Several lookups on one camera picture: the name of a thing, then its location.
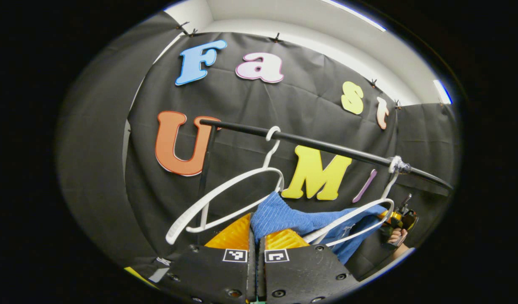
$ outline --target white plastic hanger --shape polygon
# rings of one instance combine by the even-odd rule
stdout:
[[[382,223],[384,223],[386,220],[388,220],[392,216],[392,211],[394,211],[394,201],[389,198],[386,198],[386,196],[388,196],[388,193],[390,192],[390,188],[392,188],[392,185],[396,182],[396,179],[398,179],[399,170],[397,170],[396,168],[397,168],[398,163],[400,163],[400,162],[401,162],[401,157],[396,156],[392,160],[392,163],[390,163],[388,172],[394,173],[394,177],[392,177],[392,180],[388,183],[388,185],[386,185],[385,190],[382,193],[382,196],[380,199],[373,201],[371,203],[365,204],[364,206],[361,206],[360,208],[358,208],[354,211],[351,211],[351,212],[347,213],[346,215],[334,220],[332,223],[328,224],[327,226],[325,226],[319,230],[316,230],[312,233],[307,234],[305,237],[303,237],[304,241],[306,241],[309,244],[311,241],[315,240],[313,242],[313,244],[319,244],[319,242],[324,239],[326,234],[334,227],[340,225],[341,223],[347,221],[348,219],[351,219],[353,216],[356,216],[357,214],[365,211],[366,209],[371,208],[372,206],[375,206],[375,205],[383,203],[383,202],[388,202],[388,203],[390,203],[390,208],[388,208],[388,213],[386,214],[386,216],[384,216],[381,219],[380,222],[376,223],[375,225],[372,225],[371,227],[363,229],[362,231],[360,231],[358,233],[344,237],[344,238],[336,240],[334,242],[330,242],[330,243],[326,244],[326,246],[330,247],[330,246],[334,246],[335,244],[339,244],[339,243],[348,241],[350,239],[353,239],[354,237],[361,235],[362,233],[365,233],[367,231],[370,231],[371,229],[374,229],[375,227],[377,227],[379,225],[382,225]]]
[[[272,138],[272,134],[274,134],[275,131],[281,131],[279,127],[274,126],[272,127],[267,135],[266,135],[266,141],[270,141]],[[170,229],[167,232],[167,235],[165,236],[165,239],[167,243],[174,244],[176,241],[176,238],[178,235],[182,232],[184,227],[199,213],[199,211],[203,210],[203,213],[201,214],[201,226],[200,227],[186,227],[186,231],[191,233],[198,233],[201,231],[205,231],[206,229],[210,229],[212,227],[215,227],[216,225],[219,225],[221,223],[224,223],[227,220],[232,219],[233,217],[246,212],[247,210],[253,208],[254,206],[259,205],[261,202],[263,202],[270,194],[266,195],[264,198],[261,198],[257,202],[254,202],[251,205],[248,205],[236,212],[232,212],[231,214],[222,217],[221,219],[218,219],[216,221],[213,221],[212,223],[206,223],[206,216],[208,213],[208,206],[211,200],[213,200],[217,195],[219,195],[221,192],[224,192],[226,189],[228,189],[230,186],[235,185],[239,181],[243,181],[244,179],[247,179],[247,177],[250,177],[252,175],[256,175],[258,173],[272,171],[276,172],[279,175],[278,184],[276,185],[276,192],[280,191],[281,189],[284,189],[284,180],[283,180],[283,173],[276,169],[268,167],[268,164],[270,163],[270,158],[272,157],[272,154],[278,150],[279,141],[276,140],[276,143],[274,144],[274,147],[272,150],[270,150],[264,159],[263,166],[261,168],[248,171],[246,173],[240,174],[236,177],[233,177],[232,179],[224,182],[223,184],[219,185],[217,188],[213,189],[211,192],[203,196],[201,199],[199,199],[195,204],[190,206],[176,221],[172,224]]]

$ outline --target letter m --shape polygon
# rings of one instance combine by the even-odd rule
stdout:
[[[282,192],[284,198],[301,198],[304,194],[302,186],[306,182],[306,196],[312,198],[317,194],[318,200],[335,200],[338,198],[339,185],[352,159],[336,155],[323,170],[320,151],[304,146],[297,146],[294,152],[298,155],[298,164],[289,187]]]

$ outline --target blue towel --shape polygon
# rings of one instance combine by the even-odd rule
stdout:
[[[348,208],[336,212],[305,213],[291,209],[277,192],[272,192],[266,200],[259,204],[257,211],[251,218],[251,228],[255,234],[255,244],[258,244],[263,236],[284,229],[292,229],[300,236],[305,235],[325,227],[335,219],[355,209],[357,208]],[[378,223],[380,219],[377,216],[384,211],[386,211],[385,208],[375,205],[353,216],[351,219],[330,230],[321,243],[326,244],[339,240]],[[360,246],[361,242],[376,229],[371,229],[351,240],[334,245],[331,248],[332,252],[338,256],[341,263],[345,264],[358,246]]]

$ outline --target clothes rail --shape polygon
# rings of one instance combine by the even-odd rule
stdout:
[[[212,125],[215,126],[215,128],[222,128],[222,129],[229,129],[233,131],[243,132],[247,134],[253,134],[257,136],[266,137],[268,133],[268,129],[258,128],[258,127],[251,127],[249,125],[239,125],[237,123],[230,123],[230,122],[222,122],[222,121],[212,121],[212,120],[206,120],[201,119],[199,121],[202,125]],[[328,142],[313,140],[307,137],[298,136],[294,134],[289,133],[283,133],[283,132],[275,132],[272,135],[272,139],[276,140],[286,140],[288,142],[292,142],[293,144],[299,144],[302,146],[306,146],[313,149],[322,150],[324,152],[330,152],[332,154],[337,154],[341,156],[346,156],[353,158],[355,160],[367,162],[367,163],[373,163],[378,164],[380,166],[384,167],[390,167],[392,164],[392,160],[389,160],[388,158],[376,156],[374,154],[369,154],[366,152],[346,148],[344,146],[340,146],[337,144],[330,144]],[[453,190],[454,187],[447,183],[446,181],[440,179],[439,177],[436,177],[435,175],[429,174],[425,171],[419,170],[417,168],[410,167],[409,172],[407,174],[415,175],[417,177],[420,177],[422,179],[425,179],[427,181],[430,181],[432,183],[435,183],[437,185],[443,186],[445,188],[448,188],[450,190]]]

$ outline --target letter u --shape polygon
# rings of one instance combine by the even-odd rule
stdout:
[[[210,125],[201,125],[201,119],[220,121],[214,117],[198,116],[193,123],[198,128],[197,140],[193,156],[187,160],[181,160],[174,153],[178,128],[186,123],[187,117],[175,111],[163,111],[158,115],[159,130],[156,139],[156,158],[158,163],[167,171],[184,176],[193,176],[203,171],[204,155],[210,138]]]

